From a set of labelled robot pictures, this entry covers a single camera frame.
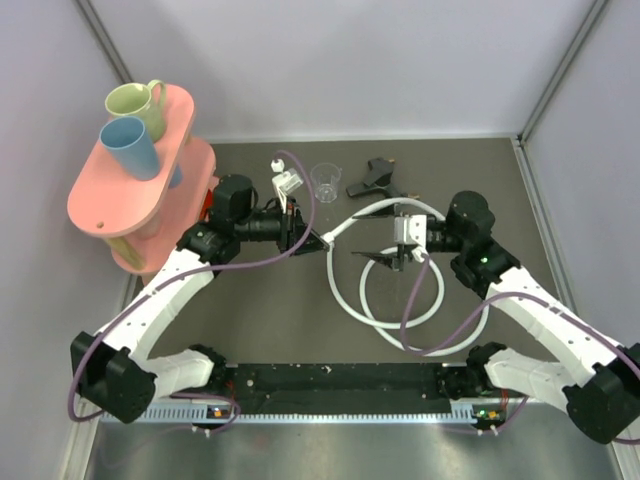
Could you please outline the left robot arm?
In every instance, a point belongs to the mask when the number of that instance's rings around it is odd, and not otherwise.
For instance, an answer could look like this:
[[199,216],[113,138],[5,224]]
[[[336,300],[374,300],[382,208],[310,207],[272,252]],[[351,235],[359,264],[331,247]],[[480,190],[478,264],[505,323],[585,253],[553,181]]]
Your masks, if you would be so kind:
[[69,397],[81,397],[123,423],[138,419],[156,399],[196,388],[216,396],[226,387],[224,359],[203,346],[151,358],[154,345],[178,313],[223,271],[245,242],[272,242],[281,258],[326,249],[305,221],[293,192],[304,185],[295,169],[272,179],[274,198],[258,204],[244,175],[227,175],[214,188],[206,217],[178,240],[160,272],[116,318],[90,335],[82,332],[70,351]]

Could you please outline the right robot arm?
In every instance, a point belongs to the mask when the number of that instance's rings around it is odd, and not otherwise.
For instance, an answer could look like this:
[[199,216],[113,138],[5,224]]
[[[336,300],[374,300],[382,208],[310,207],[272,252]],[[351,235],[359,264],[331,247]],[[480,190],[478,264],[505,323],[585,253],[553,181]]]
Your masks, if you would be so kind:
[[444,218],[402,214],[399,202],[380,201],[354,216],[394,218],[399,254],[374,254],[372,260],[399,267],[407,256],[423,261],[433,253],[453,254],[451,268],[459,282],[555,358],[535,360],[500,343],[475,347],[467,359],[469,388],[481,396],[498,388],[520,392],[566,413],[597,443],[621,442],[622,432],[639,418],[639,347],[602,334],[549,294],[493,239],[495,216],[481,194],[456,193]]

